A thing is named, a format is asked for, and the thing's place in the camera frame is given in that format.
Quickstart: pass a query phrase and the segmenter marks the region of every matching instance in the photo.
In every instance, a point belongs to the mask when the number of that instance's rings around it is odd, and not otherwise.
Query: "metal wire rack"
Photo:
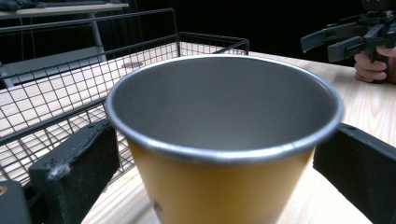
[[[181,32],[72,62],[1,76],[0,81],[12,78],[16,85],[0,90],[0,181],[12,179],[26,184],[28,168],[35,161],[82,127],[105,119],[107,93],[134,70],[188,55],[248,54],[248,47],[244,38]],[[26,81],[26,76],[33,78]],[[118,133],[118,140],[120,169],[113,180],[134,167],[124,136]]]

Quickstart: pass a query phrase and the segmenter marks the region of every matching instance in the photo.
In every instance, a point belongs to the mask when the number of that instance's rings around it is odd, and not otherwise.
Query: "metal cup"
[[[342,101],[299,67],[250,56],[155,63],[106,99],[162,223],[275,223]]]

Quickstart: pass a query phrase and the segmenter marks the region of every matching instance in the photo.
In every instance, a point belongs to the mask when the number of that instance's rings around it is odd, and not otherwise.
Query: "yellow cup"
[[[326,81],[250,56],[155,63],[119,81],[110,122],[133,152],[159,220],[275,223],[343,106]]]

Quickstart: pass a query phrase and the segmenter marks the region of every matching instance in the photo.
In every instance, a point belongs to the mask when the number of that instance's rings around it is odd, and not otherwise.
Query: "cup rim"
[[[184,147],[175,144],[166,143],[164,141],[151,138],[146,136],[130,127],[128,127],[122,120],[117,116],[117,112],[114,110],[114,98],[117,94],[117,89],[125,82],[128,77],[135,76],[144,70],[148,70],[152,67],[157,67],[165,63],[178,62],[183,60],[193,60],[200,58],[240,58],[240,59],[248,59],[248,60],[259,60],[267,63],[276,63],[278,65],[287,66],[289,68],[299,70],[316,82],[319,83],[329,94],[333,97],[336,105],[335,112],[333,113],[332,119],[323,127],[319,128],[315,132],[298,139],[293,142],[288,142],[282,145],[277,145],[273,147],[261,147],[261,148],[252,148],[252,149],[211,149],[211,148],[198,148],[198,147]],[[190,161],[190,162],[204,162],[204,163],[253,163],[253,162],[266,162],[273,161],[277,159],[282,159],[288,157],[293,154],[297,154],[308,149],[313,148],[316,144],[326,140],[330,137],[338,127],[343,115],[344,115],[344,105],[341,99],[341,96],[336,91],[336,89],[324,78],[319,77],[301,67],[290,63],[284,63],[281,61],[267,59],[267,58],[259,58],[256,56],[249,55],[230,55],[230,54],[206,54],[206,55],[193,55],[193,56],[183,56],[174,59],[164,60],[157,63],[152,63],[145,67],[139,68],[130,74],[123,77],[120,81],[118,81],[113,88],[110,90],[106,97],[106,105],[105,105],[107,118],[111,125],[118,130],[120,133],[125,135],[128,141],[133,141],[135,144],[138,144],[140,147],[146,149],[147,151],[170,157],[177,160],[182,161]]]

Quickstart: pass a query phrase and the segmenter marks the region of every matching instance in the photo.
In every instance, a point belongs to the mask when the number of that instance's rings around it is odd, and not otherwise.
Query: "hand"
[[[396,84],[396,48],[386,49],[385,47],[376,47],[379,54],[389,57],[389,83]],[[380,61],[371,63],[370,56],[367,52],[361,52],[355,55],[355,78],[359,81],[373,82],[386,78],[384,70],[387,65]]]

